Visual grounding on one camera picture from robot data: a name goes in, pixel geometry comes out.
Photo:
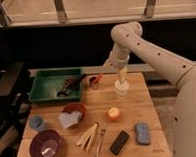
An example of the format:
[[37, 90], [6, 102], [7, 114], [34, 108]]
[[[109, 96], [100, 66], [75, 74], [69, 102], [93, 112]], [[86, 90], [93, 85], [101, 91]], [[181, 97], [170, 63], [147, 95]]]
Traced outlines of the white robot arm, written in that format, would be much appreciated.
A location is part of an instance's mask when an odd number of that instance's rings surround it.
[[133, 53], [176, 86], [173, 157], [196, 157], [196, 62], [144, 40], [142, 33], [139, 22], [114, 26], [113, 49], [106, 62], [122, 70]]

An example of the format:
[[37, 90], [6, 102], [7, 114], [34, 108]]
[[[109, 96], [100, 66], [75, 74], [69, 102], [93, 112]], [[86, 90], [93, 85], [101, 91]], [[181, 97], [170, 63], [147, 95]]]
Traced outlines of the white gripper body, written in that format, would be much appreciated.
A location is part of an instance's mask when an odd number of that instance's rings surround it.
[[117, 52], [112, 50], [109, 53], [108, 59], [104, 62], [104, 67], [112, 66], [117, 70], [122, 70], [128, 64], [129, 53], [128, 52]]

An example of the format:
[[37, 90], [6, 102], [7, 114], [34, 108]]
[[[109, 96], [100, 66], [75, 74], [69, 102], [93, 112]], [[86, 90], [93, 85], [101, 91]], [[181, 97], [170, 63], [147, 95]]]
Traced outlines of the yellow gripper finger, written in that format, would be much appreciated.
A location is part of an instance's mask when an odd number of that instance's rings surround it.
[[118, 71], [118, 78], [121, 84], [123, 84], [126, 81], [126, 73], [127, 73], [127, 67], [123, 67], [122, 70]]

